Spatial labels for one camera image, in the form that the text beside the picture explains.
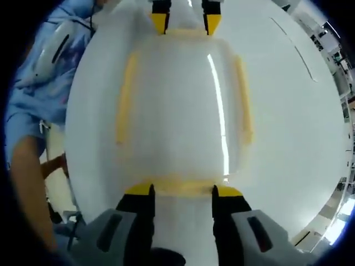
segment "white table surface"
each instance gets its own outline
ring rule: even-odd
[[[114,208],[130,185],[127,180],[122,185],[115,158],[116,105],[131,48],[127,40],[136,29],[117,27],[132,19],[132,13],[122,12],[122,4],[87,47],[68,102],[65,150],[87,222]],[[344,126],[338,92],[307,34],[274,3],[225,1],[221,10],[215,37],[226,40],[246,63],[254,124],[246,162],[230,178],[230,186],[292,238],[328,201],[342,172]],[[143,24],[147,28],[141,38],[154,31]],[[210,204],[210,199],[158,198],[153,245],[181,252],[188,265],[216,265]]]

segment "plastic wrapped package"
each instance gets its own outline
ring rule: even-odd
[[[127,178],[199,195],[234,175],[251,133],[245,80],[241,60],[204,31],[167,31],[137,46],[116,119]]]

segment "blue sleeve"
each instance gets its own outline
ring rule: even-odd
[[[78,16],[83,19],[90,17],[94,0],[64,0],[59,8],[70,16]]]
[[[5,122],[5,153],[9,164],[16,144],[26,136],[37,138],[39,157],[45,149],[45,139],[39,130],[39,120],[24,112],[14,113]]]

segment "blue shirt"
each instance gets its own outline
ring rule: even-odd
[[[9,92],[4,117],[5,153],[8,164],[11,164],[15,145],[25,136],[34,136],[38,139],[39,156],[42,154],[45,149],[45,139],[39,129],[41,120],[64,127],[70,87],[79,61],[90,41],[90,29],[75,23],[77,34],[72,44],[62,52],[55,66],[53,78],[48,82],[23,87],[17,83],[32,73],[44,43],[61,22],[68,18],[88,18],[93,4],[94,0],[65,0],[39,27],[33,46],[18,68]]]

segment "person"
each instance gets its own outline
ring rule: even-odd
[[[9,88],[4,116],[4,149],[9,175],[24,215],[51,251],[56,250],[57,244],[46,202],[44,172],[39,162],[39,156],[45,149],[45,138],[39,124],[44,120],[64,127],[74,74],[92,37],[92,29],[83,21],[92,15],[95,4],[102,7],[106,2],[64,0],[40,25],[28,44]],[[51,76],[47,80],[25,82],[33,75],[43,47],[67,20],[74,22],[75,36],[59,56]]]

